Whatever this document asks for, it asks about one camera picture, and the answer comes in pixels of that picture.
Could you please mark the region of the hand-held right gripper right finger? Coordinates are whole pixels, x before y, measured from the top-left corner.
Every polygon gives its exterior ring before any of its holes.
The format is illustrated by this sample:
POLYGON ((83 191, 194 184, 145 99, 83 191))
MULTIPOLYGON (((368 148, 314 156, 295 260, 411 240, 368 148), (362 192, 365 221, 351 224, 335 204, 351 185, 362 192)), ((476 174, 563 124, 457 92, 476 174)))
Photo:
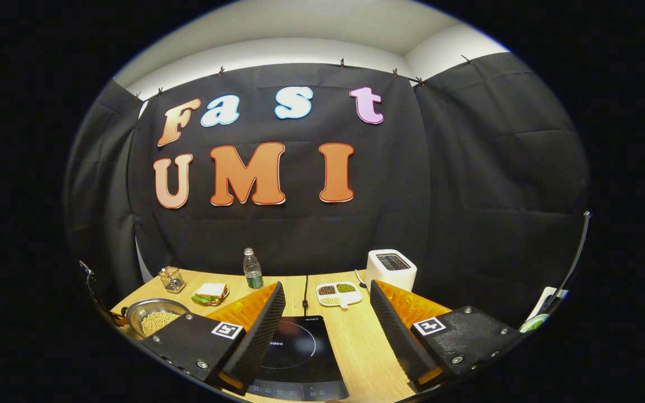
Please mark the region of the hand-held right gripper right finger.
POLYGON ((419 392, 471 377, 521 336, 473 306, 451 310, 380 280, 370 281, 370 301, 392 352, 419 392))

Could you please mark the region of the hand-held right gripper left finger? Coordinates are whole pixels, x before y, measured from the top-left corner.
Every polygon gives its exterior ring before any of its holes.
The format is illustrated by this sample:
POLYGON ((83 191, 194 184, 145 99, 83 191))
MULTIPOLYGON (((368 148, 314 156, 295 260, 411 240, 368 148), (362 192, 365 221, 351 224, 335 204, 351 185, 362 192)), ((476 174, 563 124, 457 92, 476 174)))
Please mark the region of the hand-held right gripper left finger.
POLYGON ((283 285, 267 285, 208 316, 184 311, 141 344, 199 382, 245 395, 285 307, 283 285))

